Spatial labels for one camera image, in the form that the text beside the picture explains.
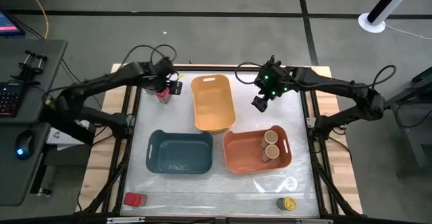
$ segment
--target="red block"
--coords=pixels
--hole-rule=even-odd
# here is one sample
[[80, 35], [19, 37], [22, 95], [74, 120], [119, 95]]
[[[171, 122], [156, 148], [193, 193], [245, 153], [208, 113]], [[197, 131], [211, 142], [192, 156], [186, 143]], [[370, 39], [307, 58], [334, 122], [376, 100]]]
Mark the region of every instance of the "red block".
[[138, 207], [145, 206], [147, 195], [127, 192], [124, 197], [124, 204], [128, 206]]

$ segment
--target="yellow can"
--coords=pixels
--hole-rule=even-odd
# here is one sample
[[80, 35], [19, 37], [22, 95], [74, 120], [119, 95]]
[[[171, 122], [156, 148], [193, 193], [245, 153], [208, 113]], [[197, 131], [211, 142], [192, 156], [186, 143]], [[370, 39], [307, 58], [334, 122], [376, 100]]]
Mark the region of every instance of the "yellow can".
[[297, 208], [297, 202], [292, 197], [278, 198], [277, 207], [283, 211], [293, 211]]

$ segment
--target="can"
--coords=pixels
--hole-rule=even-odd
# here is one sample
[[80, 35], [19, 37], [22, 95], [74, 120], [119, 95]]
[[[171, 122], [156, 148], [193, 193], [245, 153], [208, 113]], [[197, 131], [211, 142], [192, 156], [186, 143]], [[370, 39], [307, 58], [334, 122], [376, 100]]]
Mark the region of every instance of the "can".
[[278, 198], [276, 205], [283, 211], [293, 211], [297, 208], [297, 202], [292, 197]]
[[263, 139], [261, 140], [261, 147], [266, 148], [269, 144], [276, 144], [279, 136], [273, 130], [265, 132]]
[[263, 150], [262, 160], [266, 163], [272, 159], [275, 159], [279, 156], [279, 148], [274, 145], [268, 145], [265, 150]]
[[165, 88], [163, 92], [159, 92], [156, 94], [157, 99], [159, 99], [159, 102], [167, 104], [171, 98], [171, 95], [169, 93], [169, 88]]

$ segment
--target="monitor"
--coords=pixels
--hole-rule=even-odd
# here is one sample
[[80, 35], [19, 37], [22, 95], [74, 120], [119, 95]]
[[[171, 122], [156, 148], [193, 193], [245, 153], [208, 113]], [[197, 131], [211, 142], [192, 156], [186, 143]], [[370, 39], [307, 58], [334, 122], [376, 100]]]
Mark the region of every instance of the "monitor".
[[24, 35], [25, 32], [0, 11], [0, 36]]

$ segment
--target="black desk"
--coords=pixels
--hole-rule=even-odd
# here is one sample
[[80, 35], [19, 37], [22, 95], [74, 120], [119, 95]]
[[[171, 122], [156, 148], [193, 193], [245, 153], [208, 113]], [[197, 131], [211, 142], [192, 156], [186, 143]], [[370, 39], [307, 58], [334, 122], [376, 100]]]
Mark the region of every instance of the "black desk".
[[[24, 51], [30, 49], [48, 57], [42, 75], [35, 77], [41, 82], [38, 87], [49, 90], [59, 69], [67, 43], [62, 40], [0, 39], [0, 81], [11, 80], [10, 74], [20, 72], [18, 63], [26, 58]], [[34, 170], [44, 148], [50, 125], [32, 123], [33, 117], [41, 113], [43, 92], [31, 88], [26, 93], [15, 119], [0, 119], [0, 206], [20, 205], [28, 193]], [[30, 127], [35, 132], [34, 154], [25, 161], [15, 156], [14, 144], [19, 133]]]

